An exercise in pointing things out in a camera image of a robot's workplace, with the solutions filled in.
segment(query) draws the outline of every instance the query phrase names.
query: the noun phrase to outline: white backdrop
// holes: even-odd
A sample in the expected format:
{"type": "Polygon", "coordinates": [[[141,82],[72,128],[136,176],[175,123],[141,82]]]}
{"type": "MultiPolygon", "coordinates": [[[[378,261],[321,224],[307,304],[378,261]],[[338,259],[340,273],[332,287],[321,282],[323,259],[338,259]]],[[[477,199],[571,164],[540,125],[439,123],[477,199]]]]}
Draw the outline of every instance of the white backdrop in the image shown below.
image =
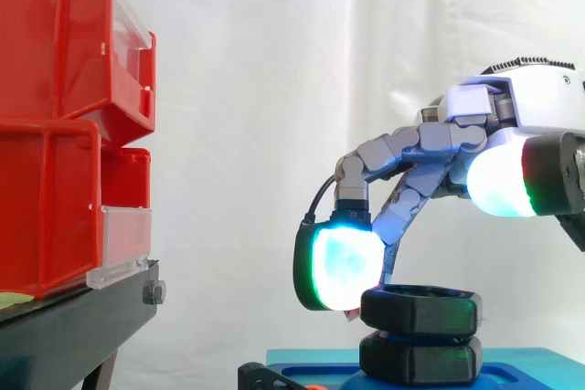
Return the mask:
{"type": "MultiPolygon", "coordinates": [[[[489,64],[585,68],[585,0],[130,1],[158,37],[156,135],[140,144],[168,296],[121,349],[113,390],[233,389],[266,349],[357,346],[360,321],[293,292],[296,228],[338,157],[489,64]]],[[[376,207],[390,191],[374,184],[376,207]]],[[[404,239],[395,281],[480,293],[485,346],[585,362],[584,258],[553,219],[443,199],[404,239]]]]}

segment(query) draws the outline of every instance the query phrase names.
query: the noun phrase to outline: metal bolt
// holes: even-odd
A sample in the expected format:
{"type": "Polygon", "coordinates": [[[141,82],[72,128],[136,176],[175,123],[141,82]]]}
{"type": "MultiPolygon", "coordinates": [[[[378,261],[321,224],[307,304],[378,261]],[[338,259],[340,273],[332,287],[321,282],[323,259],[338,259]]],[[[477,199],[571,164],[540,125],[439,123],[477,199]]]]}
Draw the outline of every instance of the metal bolt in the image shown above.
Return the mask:
{"type": "Polygon", "coordinates": [[[146,305],[162,305],[166,297],[164,280],[148,280],[144,284],[143,303],[146,305]]]}
{"type": "Polygon", "coordinates": [[[252,384],[252,390],[266,390],[266,384],[264,384],[264,381],[259,379],[254,384],[252,384]]]}

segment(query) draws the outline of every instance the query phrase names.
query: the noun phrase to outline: red storage bin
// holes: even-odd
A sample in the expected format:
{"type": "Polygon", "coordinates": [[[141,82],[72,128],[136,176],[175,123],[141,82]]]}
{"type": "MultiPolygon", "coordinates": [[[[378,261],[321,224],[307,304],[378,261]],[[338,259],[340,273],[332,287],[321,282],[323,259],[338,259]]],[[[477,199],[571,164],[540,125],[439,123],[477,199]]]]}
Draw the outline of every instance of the red storage bin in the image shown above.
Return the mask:
{"type": "Polygon", "coordinates": [[[0,0],[0,119],[86,119],[104,144],[154,130],[154,36],[125,0],[0,0]]]}
{"type": "Polygon", "coordinates": [[[0,292],[40,298],[146,269],[146,150],[103,150],[91,121],[14,120],[0,121],[0,156],[0,292]]]}

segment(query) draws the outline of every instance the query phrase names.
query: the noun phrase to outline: stacked black rings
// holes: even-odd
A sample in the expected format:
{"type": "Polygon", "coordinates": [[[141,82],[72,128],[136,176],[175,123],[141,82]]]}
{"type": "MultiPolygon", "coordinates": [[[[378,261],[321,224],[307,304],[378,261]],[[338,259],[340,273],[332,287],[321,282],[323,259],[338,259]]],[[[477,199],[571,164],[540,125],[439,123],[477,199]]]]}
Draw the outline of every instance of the stacked black rings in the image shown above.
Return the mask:
{"type": "Polygon", "coordinates": [[[361,319],[377,331],[359,345],[364,373],[394,385],[469,385],[482,368],[474,337],[482,300],[439,287],[383,285],[362,295],[361,319]]]}

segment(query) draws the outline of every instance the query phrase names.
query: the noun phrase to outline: green-lit fingertip pad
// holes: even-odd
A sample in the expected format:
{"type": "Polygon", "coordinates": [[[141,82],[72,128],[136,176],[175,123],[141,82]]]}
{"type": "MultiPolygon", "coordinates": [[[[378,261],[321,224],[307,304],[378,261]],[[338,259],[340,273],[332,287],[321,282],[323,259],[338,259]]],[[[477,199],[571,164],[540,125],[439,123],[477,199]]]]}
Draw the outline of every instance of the green-lit fingertip pad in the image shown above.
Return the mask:
{"type": "Polygon", "coordinates": [[[481,152],[467,173],[467,191],[476,206],[495,216],[534,216],[524,184],[524,142],[505,143],[481,152]]]}
{"type": "Polygon", "coordinates": [[[375,287],[384,243],[371,231],[323,228],[313,245],[313,285],[319,301],[334,311],[359,308],[361,295],[375,287]]]}

